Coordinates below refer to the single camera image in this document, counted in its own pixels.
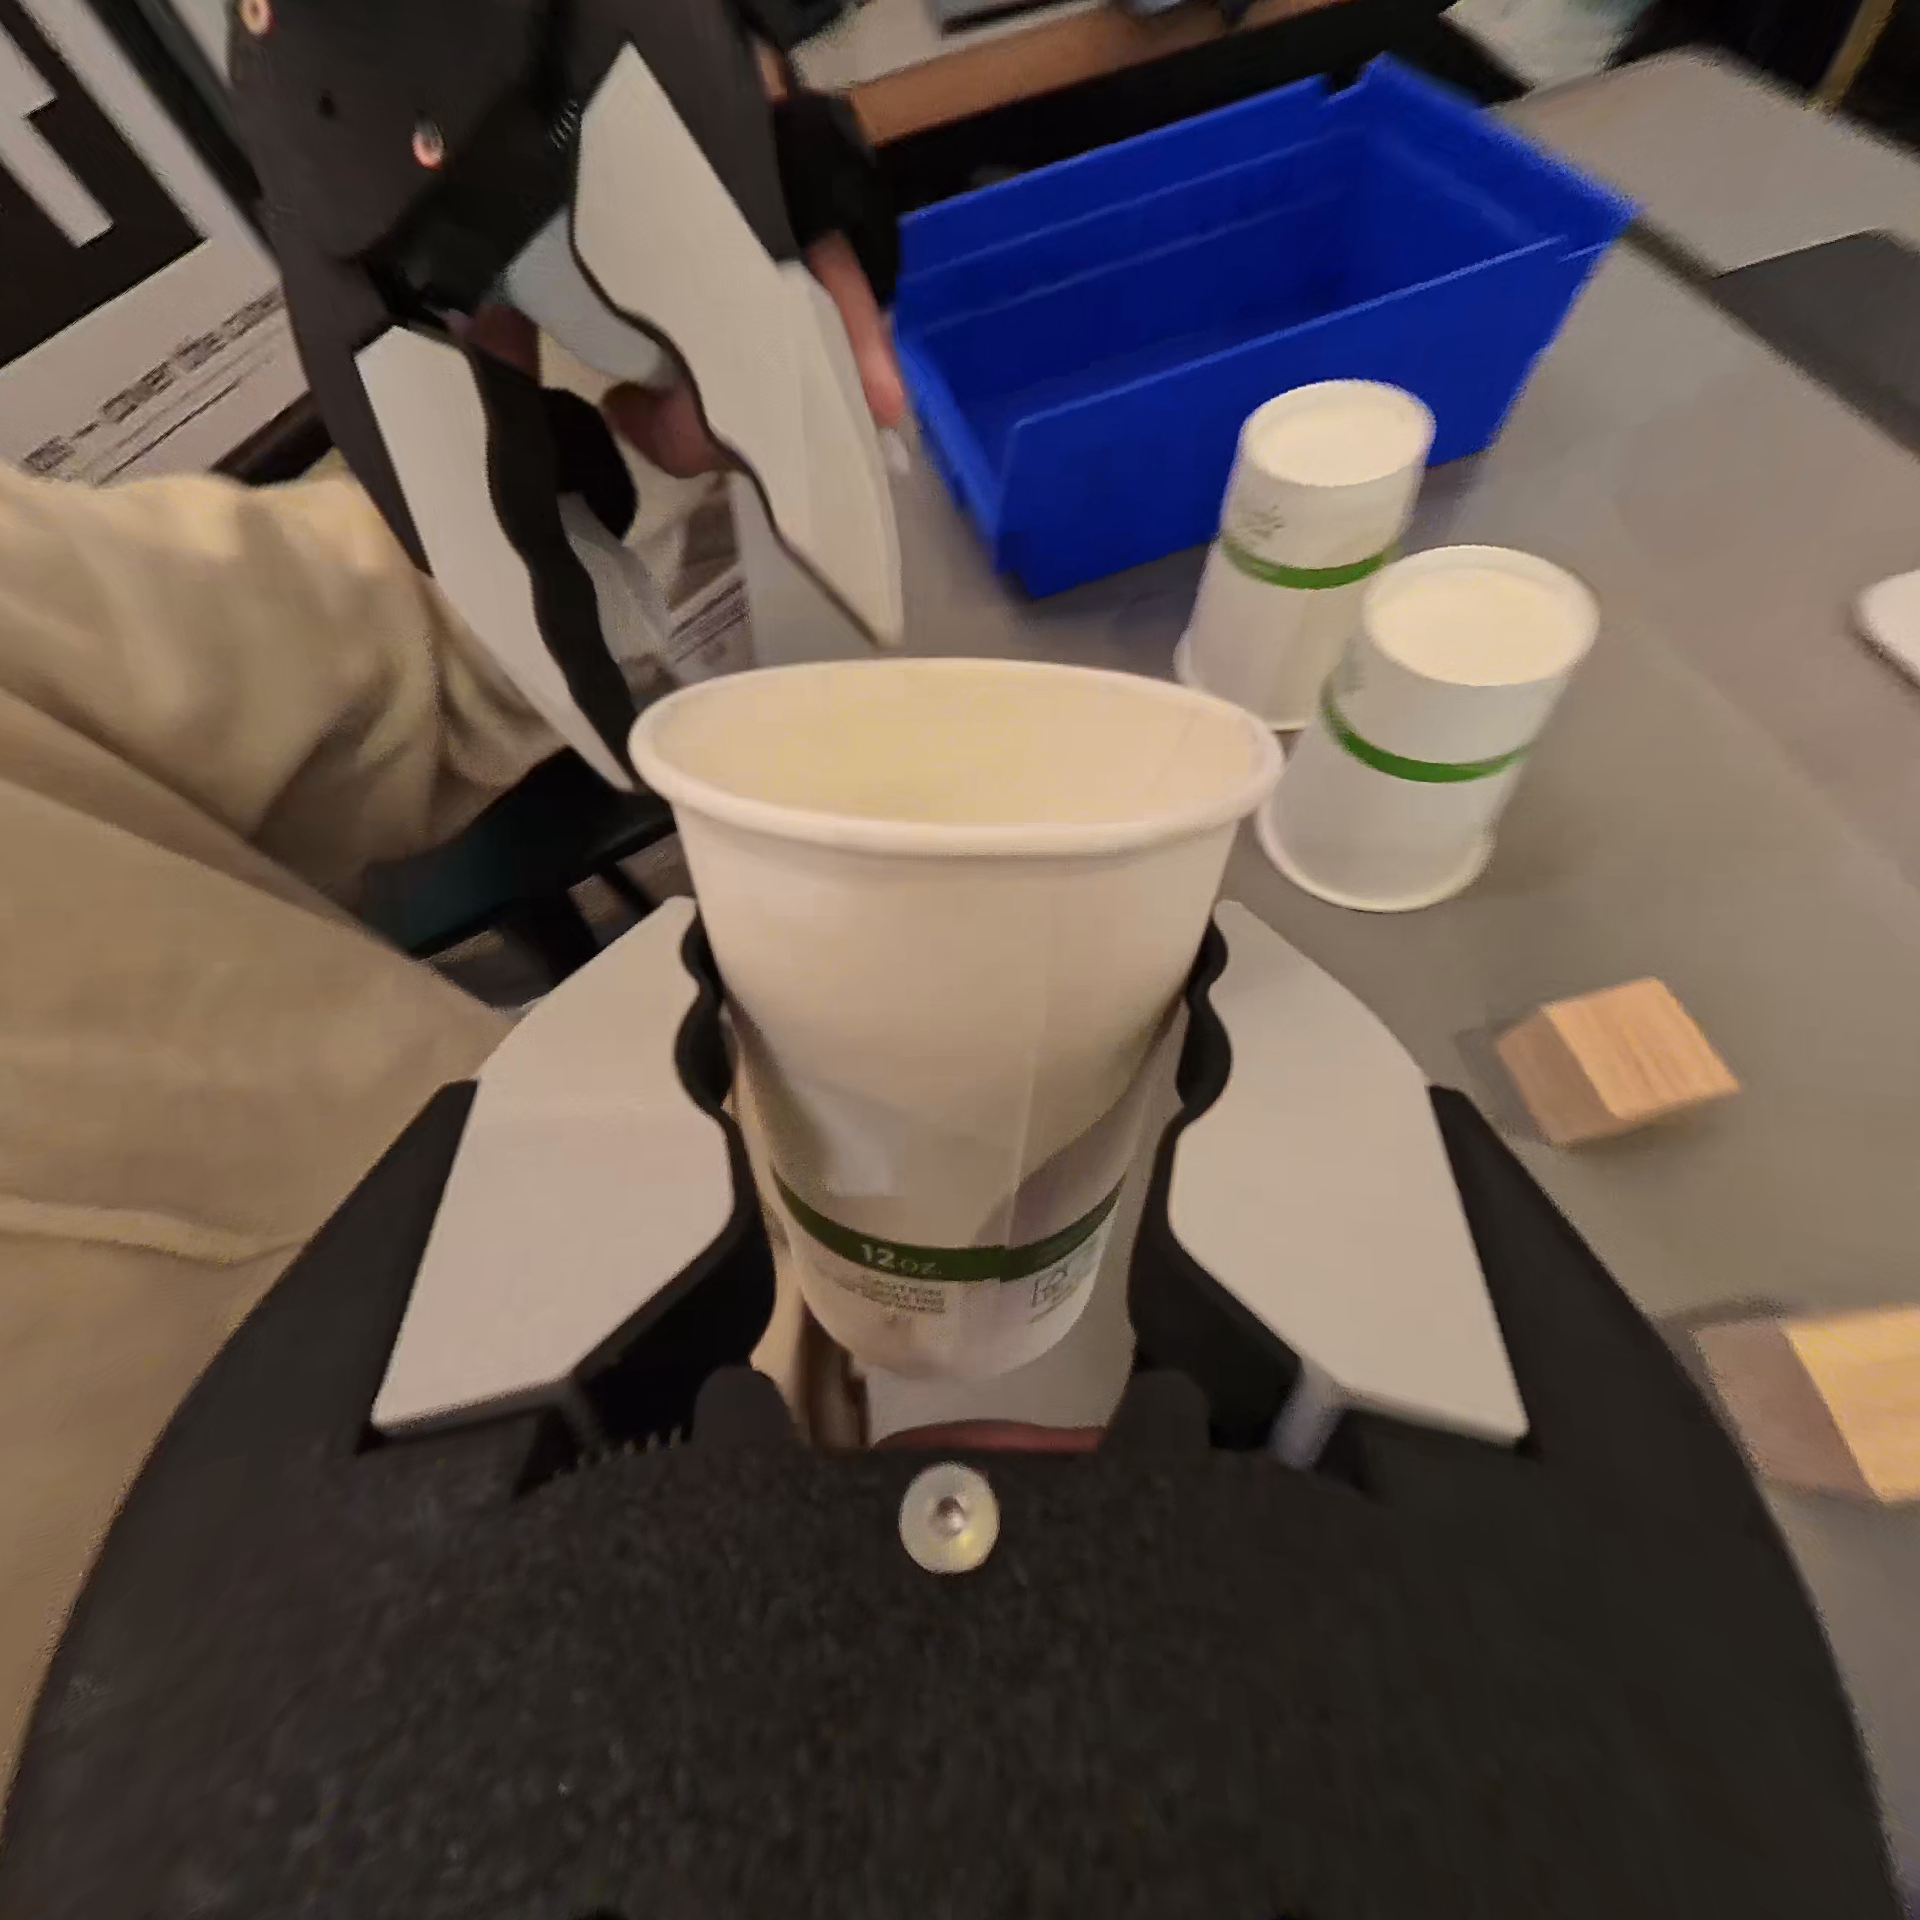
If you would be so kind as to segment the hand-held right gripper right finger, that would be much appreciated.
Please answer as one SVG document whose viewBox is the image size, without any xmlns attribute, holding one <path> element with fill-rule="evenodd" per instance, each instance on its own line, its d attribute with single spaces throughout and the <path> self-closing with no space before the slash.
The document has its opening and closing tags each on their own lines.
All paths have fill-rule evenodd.
<svg viewBox="0 0 1920 1920">
<path fill-rule="evenodd" d="M 1390 1031 L 1241 904 L 1182 997 L 1134 1239 L 1134 1340 L 1221 1449 L 1315 1463 L 1346 1417 L 1530 1433 L 1434 1095 Z"/>
</svg>

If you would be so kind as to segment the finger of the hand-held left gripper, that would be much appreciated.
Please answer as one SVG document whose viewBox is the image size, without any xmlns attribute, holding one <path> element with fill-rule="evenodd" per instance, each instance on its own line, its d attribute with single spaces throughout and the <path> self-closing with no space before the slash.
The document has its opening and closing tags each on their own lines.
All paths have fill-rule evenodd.
<svg viewBox="0 0 1920 1920">
<path fill-rule="evenodd" d="M 903 571 L 881 428 L 823 282 L 777 259 L 780 220 L 753 74 L 671 95 L 628 40 L 581 107 L 570 199 L 501 296 L 592 372 L 645 386 L 676 366 L 783 551 L 894 648 Z"/>
<path fill-rule="evenodd" d="M 545 724 L 637 787 L 649 575 L 628 550 L 634 476 L 599 413 L 515 366 L 388 330 L 360 350 L 396 529 Z"/>
</svg>

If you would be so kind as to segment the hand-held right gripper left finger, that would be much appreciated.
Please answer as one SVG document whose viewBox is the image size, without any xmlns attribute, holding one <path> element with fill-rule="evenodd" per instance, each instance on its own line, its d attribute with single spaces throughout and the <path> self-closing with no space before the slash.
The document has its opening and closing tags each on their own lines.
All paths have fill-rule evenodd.
<svg viewBox="0 0 1920 1920">
<path fill-rule="evenodd" d="M 372 1433 L 524 1412 L 581 1449 L 690 1433 L 702 1388 L 748 1364 L 777 1314 L 730 1084 L 690 900 L 524 1016 L 474 1080 Z"/>
</svg>

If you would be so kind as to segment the blue plastic bin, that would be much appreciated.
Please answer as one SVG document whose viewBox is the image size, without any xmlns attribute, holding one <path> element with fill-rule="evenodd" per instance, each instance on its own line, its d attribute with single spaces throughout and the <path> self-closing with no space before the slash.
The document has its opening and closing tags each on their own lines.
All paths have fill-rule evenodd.
<svg viewBox="0 0 1920 1920">
<path fill-rule="evenodd" d="M 1431 468 L 1500 440 L 1628 199 L 1372 61 L 903 217 L 920 443 L 1034 597 L 1210 543 L 1241 420 L 1319 381 L 1418 396 Z"/>
</svg>

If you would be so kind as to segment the white paper cup green band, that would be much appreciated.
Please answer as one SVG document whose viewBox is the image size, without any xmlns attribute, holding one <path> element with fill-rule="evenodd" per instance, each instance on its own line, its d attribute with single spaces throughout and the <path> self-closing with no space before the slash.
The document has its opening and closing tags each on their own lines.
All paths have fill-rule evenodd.
<svg viewBox="0 0 1920 1920">
<path fill-rule="evenodd" d="M 1121 671 L 840 660 L 685 688 L 632 757 L 678 826 L 814 1320 L 898 1380 L 1045 1359 L 1275 731 Z"/>
<path fill-rule="evenodd" d="M 1272 869 L 1360 913 L 1462 894 L 1596 633 L 1596 592 L 1540 556 L 1386 565 L 1256 818 Z"/>
<path fill-rule="evenodd" d="M 1233 453 L 1175 680 L 1298 736 L 1393 558 L 1431 412 L 1381 381 L 1315 381 L 1259 404 Z"/>
</svg>

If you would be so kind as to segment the person's left hand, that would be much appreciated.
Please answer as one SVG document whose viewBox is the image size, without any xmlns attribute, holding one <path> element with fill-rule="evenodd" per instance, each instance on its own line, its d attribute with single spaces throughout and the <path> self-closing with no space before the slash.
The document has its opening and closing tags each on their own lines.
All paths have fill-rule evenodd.
<svg viewBox="0 0 1920 1920">
<path fill-rule="evenodd" d="M 772 106 L 787 225 L 809 277 L 829 291 L 849 341 L 865 408 L 881 428 L 905 413 L 888 307 L 898 289 L 898 208 L 855 107 L 829 95 L 787 95 Z M 690 381 L 652 389 L 620 381 L 599 413 L 649 468 L 668 476 L 740 469 L 730 443 L 710 432 Z"/>
</svg>

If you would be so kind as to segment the wooden cube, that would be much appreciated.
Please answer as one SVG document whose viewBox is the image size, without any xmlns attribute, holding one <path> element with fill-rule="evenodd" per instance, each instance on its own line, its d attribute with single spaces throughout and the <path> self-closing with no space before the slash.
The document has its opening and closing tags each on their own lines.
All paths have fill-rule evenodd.
<svg viewBox="0 0 1920 1920">
<path fill-rule="evenodd" d="M 1707 1392 L 1766 1483 L 1918 1502 L 1918 1305 L 1736 1318 L 1694 1330 Z"/>
<path fill-rule="evenodd" d="M 1540 1003 L 1494 1033 L 1494 1063 L 1540 1142 L 1617 1142 L 1740 1094 L 1659 978 Z"/>
</svg>

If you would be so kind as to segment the black white printed sign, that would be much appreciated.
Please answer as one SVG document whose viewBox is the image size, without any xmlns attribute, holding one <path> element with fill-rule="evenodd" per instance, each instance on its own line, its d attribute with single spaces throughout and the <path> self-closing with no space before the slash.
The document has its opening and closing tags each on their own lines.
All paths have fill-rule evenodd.
<svg viewBox="0 0 1920 1920">
<path fill-rule="evenodd" d="M 299 469 L 314 427 L 219 5 L 4 5 L 4 464 L 81 484 Z"/>
</svg>

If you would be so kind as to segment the black office chair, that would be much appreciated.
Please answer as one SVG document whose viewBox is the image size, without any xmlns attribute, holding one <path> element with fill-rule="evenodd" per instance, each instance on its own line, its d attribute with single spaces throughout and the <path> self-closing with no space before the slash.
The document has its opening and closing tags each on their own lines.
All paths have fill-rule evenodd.
<svg viewBox="0 0 1920 1920">
<path fill-rule="evenodd" d="M 545 983 L 560 983 L 599 954 L 570 890 L 603 881 L 645 919 L 645 900 L 617 869 L 671 833 L 676 818 L 649 787 L 620 789 L 563 748 L 451 843 L 376 864 L 360 919 L 413 959 L 440 959 L 501 932 L 532 959 Z"/>
</svg>

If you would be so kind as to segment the wood-edged side table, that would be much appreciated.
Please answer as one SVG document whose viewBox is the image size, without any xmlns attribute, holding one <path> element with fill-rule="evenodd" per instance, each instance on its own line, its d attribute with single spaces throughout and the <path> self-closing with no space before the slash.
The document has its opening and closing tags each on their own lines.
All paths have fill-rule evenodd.
<svg viewBox="0 0 1920 1920">
<path fill-rule="evenodd" d="M 1249 74 L 1267 49 L 1331 28 L 1319 63 L 1370 61 L 1458 5 L 849 5 L 792 61 L 844 95 L 875 147 L 945 132 L 1070 87 L 1134 74 L 1191 51 L 1232 51 Z"/>
</svg>

